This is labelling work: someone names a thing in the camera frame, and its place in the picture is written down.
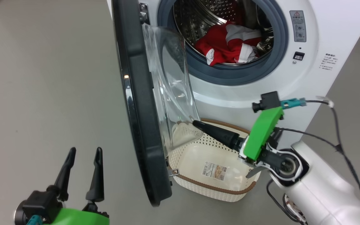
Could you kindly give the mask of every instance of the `white fabric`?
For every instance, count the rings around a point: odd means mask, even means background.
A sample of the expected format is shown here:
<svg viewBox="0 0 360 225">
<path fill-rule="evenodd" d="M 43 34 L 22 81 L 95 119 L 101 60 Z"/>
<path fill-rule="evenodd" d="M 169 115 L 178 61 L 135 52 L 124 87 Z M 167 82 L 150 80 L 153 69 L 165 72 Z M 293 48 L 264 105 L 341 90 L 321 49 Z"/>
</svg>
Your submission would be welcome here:
<svg viewBox="0 0 360 225">
<path fill-rule="evenodd" d="M 229 24 L 226 26 L 227 35 L 226 35 L 226 42 L 228 43 L 230 40 L 233 39 L 241 39 L 243 41 L 253 38 L 260 37 L 259 30 L 252 30 L 248 27 L 243 27 L 239 25 Z"/>
<path fill-rule="evenodd" d="M 214 59 L 215 50 L 212 48 L 206 53 L 206 63 L 210 65 L 213 62 Z"/>
<path fill-rule="evenodd" d="M 248 63 L 252 60 L 256 59 L 255 56 L 256 53 L 254 52 L 254 48 L 248 44 L 242 44 L 241 51 L 240 51 L 240 57 L 238 58 L 238 61 L 235 60 L 237 63 Z"/>
</svg>

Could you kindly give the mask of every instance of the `gray sticker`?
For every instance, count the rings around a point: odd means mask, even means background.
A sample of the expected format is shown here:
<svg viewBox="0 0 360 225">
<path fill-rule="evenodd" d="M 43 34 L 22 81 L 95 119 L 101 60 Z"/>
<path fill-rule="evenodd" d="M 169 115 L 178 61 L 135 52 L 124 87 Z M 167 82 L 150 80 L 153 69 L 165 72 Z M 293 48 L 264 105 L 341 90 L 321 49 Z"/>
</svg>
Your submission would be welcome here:
<svg viewBox="0 0 360 225">
<path fill-rule="evenodd" d="M 306 42 L 306 26 L 304 11 L 290 11 L 292 27 L 294 29 L 294 41 Z"/>
</svg>

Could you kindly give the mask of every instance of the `silver bracket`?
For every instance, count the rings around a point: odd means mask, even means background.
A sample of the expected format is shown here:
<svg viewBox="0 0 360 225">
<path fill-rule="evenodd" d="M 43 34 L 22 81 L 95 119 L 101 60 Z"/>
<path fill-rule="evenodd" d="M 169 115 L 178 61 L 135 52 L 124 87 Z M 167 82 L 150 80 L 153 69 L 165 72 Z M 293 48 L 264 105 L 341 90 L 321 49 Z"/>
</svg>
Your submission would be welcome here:
<svg viewBox="0 0 360 225">
<path fill-rule="evenodd" d="M 140 21 L 141 23 L 146 23 L 148 25 L 150 24 L 150 16 L 148 13 L 148 5 L 145 3 L 139 3 L 140 6 Z"/>
<path fill-rule="evenodd" d="M 168 173 L 169 173 L 169 177 L 175 177 L 175 176 L 178 176 L 180 174 L 180 171 L 178 168 L 176 169 L 171 169 L 171 170 L 168 170 Z"/>
</svg>

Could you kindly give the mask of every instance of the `barcode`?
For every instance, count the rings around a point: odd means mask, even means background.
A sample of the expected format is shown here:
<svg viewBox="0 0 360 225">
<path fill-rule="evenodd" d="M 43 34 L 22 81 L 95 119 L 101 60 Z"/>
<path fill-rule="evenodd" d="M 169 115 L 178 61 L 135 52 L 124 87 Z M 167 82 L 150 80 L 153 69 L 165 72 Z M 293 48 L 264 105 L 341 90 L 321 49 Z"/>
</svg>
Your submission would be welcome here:
<svg viewBox="0 0 360 225">
<path fill-rule="evenodd" d="M 206 176 L 207 170 L 208 170 L 208 165 L 205 165 L 204 170 L 202 171 L 202 175 Z"/>
</svg>

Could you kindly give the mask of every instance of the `red cloth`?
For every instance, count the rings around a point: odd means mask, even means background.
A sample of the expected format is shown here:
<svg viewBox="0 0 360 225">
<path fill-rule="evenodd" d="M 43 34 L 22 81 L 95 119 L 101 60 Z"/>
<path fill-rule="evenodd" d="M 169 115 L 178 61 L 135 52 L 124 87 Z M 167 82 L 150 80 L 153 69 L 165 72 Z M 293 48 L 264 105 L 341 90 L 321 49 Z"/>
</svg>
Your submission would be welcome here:
<svg viewBox="0 0 360 225">
<path fill-rule="evenodd" d="M 207 58 L 207 64 L 244 63 L 251 57 L 258 57 L 253 48 L 261 41 L 259 30 L 227 22 L 212 26 L 207 34 L 199 39 L 195 48 Z"/>
</svg>

